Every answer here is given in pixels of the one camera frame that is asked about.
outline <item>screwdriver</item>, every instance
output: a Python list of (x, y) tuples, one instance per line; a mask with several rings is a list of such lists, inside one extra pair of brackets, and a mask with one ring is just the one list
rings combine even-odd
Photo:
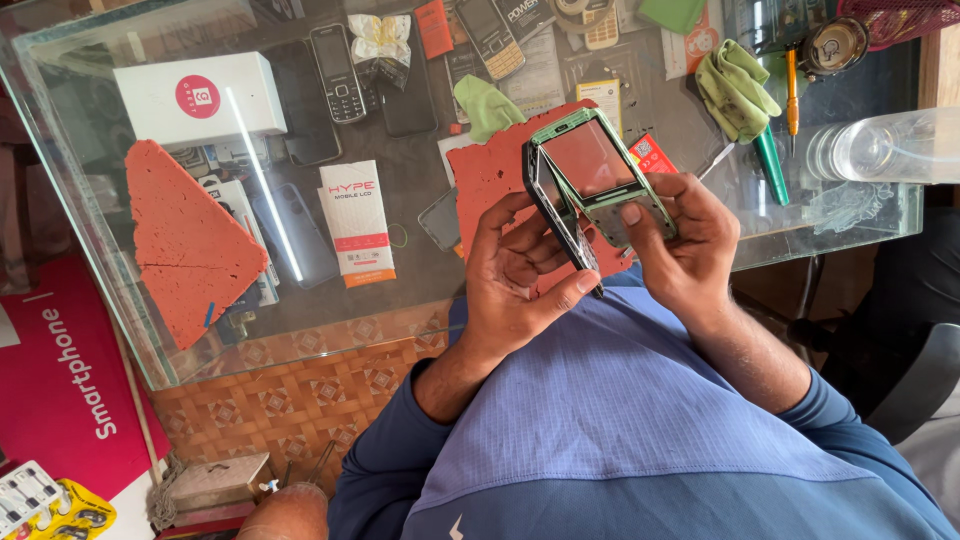
[(790, 133), (790, 157), (797, 156), (797, 130), (800, 129), (800, 106), (797, 103), (797, 48), (786, 46), (786, 129)]

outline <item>phone keypad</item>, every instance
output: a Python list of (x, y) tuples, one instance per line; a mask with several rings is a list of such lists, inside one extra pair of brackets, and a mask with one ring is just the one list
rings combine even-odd
[(523, 53), (520, 52), (516, 41), (511, 41), (509, 45), (503, 48), (493, 58), (484, 61), (490, 76), (495, 80), (503, 79), (515, 70), (520, 62), (523, 61)]
[[(584, 12), (584, 24), (593, 22), (598, 13), (600, 12)], [(613, 43), (605, 44), (604, 41), (612, 39), (613, 42), (616, 43), (618, 38), (619, 34), (616, 30), (616, 10), (611, 10), (600, 26), (587, 32), (587, 49), (602, 49), (608, 47), (613, 45)]]
[(334, 122), (347, 122), (364, 113), (360, 89), (353, 81), (328, 88), (326, 101), (330, 104), (330, 114)]

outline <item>right hand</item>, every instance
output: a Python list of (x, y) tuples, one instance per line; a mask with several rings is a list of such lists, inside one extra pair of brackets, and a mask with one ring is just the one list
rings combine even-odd
[(740, 223), (690, 173), (647, 173), (647, 181), (677, 224), (678, 235), (663, 240), (644, 207), (620, 209), (650, 295), (673, 311), (691, 333), (708, 333), (733, 308), (730, 279)]

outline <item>knee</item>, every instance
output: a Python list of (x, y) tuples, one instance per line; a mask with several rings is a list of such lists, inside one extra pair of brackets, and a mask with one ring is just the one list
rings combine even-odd
[(263, 501), (236, 540), (325, 540), (326, 495), (312, 483), (289, 485)]

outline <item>red circle logo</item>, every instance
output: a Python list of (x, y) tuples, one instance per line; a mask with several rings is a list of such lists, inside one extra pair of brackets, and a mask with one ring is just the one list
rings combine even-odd
[(194, 118), (209, 118), (220, 108), (220, 90), (207, 77), (187, 75), (177, 83), (177, 105)]

